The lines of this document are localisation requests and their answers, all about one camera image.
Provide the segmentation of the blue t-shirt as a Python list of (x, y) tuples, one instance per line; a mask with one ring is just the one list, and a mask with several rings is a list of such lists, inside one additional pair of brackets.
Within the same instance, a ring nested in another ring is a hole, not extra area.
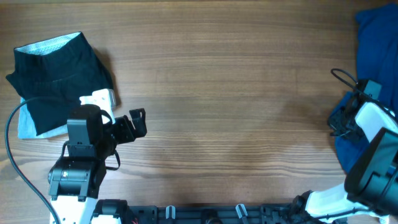
[(381, 106), (397, 115), (397, 4), (360, 11), (356, 73), (350, 91), (328, 118), (338, 161), (349, 172), (370, 141), (356, 121), (365, 103)]

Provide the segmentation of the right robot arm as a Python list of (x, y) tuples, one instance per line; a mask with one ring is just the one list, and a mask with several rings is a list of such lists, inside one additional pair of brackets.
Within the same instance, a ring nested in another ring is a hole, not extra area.
[(369, 141), (344, 183), (295, 197), (291, 223), (333, 223), (354, 215), (389, 223), (397, 215), (397, 122), (378, 101), (367, 98), (354, 120)]

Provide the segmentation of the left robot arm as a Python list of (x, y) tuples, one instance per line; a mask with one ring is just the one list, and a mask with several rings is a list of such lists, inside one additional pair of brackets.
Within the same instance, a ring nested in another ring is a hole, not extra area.
[(106, 159), (118, 157), (116, 147), (147, 134), (146, 112), (131, 110), (103, 123), (109, 114), (96, 105), (83, 105), (67, 120), (69, 140), (49, 172), (49, 194), (54, 211), (51, 223), (137, 223), (126, 200), (98, 198), (100, 185), (112, 170)]

